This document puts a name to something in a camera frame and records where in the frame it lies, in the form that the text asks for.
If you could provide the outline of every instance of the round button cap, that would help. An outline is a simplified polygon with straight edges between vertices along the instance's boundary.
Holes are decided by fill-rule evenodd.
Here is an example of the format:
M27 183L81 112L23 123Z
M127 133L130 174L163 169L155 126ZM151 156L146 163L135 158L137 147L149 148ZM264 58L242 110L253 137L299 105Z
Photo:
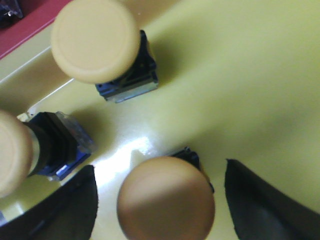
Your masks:
M138 165L124 180L117 215L129 240L204 240L214 221L215 201L194 166L157 157Z
M56 17L53 57L70 77L102 84L123 75L140 48L140 31L129 10L115 0L73 0Z
M0 110L0 197L12 193L27 177L33 160L28 128Z

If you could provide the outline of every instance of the cylindrical button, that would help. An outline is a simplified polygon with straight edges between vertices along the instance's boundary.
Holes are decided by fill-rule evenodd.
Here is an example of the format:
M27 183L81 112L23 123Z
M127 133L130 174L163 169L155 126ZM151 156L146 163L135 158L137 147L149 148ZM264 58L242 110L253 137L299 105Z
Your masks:
M102 84L123 75L134 63L140 32L129 10L116 0L73 0L56 17L53 57L70 77Z
M198 169L179 158L157 157L124 180L117 215L129 240L204 240L214 221L215 201Z
M27 126L0 110L0 197L12 193L29 174L36 147L33 141Z

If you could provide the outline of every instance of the beige button cap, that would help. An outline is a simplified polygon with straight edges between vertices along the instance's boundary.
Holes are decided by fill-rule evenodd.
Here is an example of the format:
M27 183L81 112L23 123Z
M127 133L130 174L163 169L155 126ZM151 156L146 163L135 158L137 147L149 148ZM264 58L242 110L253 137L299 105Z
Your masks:
M0 197L12 193L27 177L33 160L28 128L0 110Z
M117 215L129 240L204 240L214 221L215 201L194 166L157 157L138 165L124 180Z
M51 34L53 57L70 77L101 84L123 75L134 63L140 31L116 0L73 0L58 14Z

